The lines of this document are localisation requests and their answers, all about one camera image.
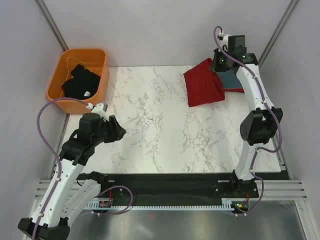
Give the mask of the dark red t shirt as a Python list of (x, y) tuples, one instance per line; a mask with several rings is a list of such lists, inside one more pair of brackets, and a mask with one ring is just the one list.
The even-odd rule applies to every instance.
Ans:
[(211, 63), (212, 59), (207, 58), (183, 74), (189, 107), (225, 100), (225, 90), (219, 76), (209, 70)]

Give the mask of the orange plastic laundry basket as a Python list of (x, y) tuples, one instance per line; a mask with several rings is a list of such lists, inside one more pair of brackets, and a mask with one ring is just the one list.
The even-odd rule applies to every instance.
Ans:
[(65, 96), (62, 85), (72, 77), (71, 71), (78, 64), (100, 76), (96, 94), (84, 101), (96, 105), (106, 100), (110, 78), (107, 53), (101, 48), (72, 48), (63, 52), (58, 60), (46, 91), (49, 101)]

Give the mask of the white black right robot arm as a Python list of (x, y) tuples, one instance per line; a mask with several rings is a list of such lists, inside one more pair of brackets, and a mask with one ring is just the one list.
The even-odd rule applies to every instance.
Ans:
[(239, 162), (228, 182), (214, 184), (215, 194), (223, 198), (258, 197), (255, 180), (255, 164), (260, 150), (267, 151), (266, 144), (281, 132), (283, 117), (269, 99), (260, 77), (258, 61), (254, 53), (248, 53), (244, 35), (229, 35), (220, 30), (214, 36), (217, 48), (210, 70), (216, 73), (232, 70), (239, 80), (248, 102), (249, 114), (240, 124), (243, 147)]

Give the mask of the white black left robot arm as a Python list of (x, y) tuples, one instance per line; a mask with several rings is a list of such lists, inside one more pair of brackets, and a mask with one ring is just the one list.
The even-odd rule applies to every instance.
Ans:
[(121, 140), (126, 130), (116, 117), (103, 118), (97, 113), (85, 113), (76, 130), (62, 145), (58, 169), (40, 202), (30, 217), (22, 218), (18, 229), (32, 240), (65, 240), (71, 226), (85, 206), (95, 197), (110, 191), (107, 176), (92, 172), (79, 190), (69, 198), (72, 187), (89, 158), (100, 144)]

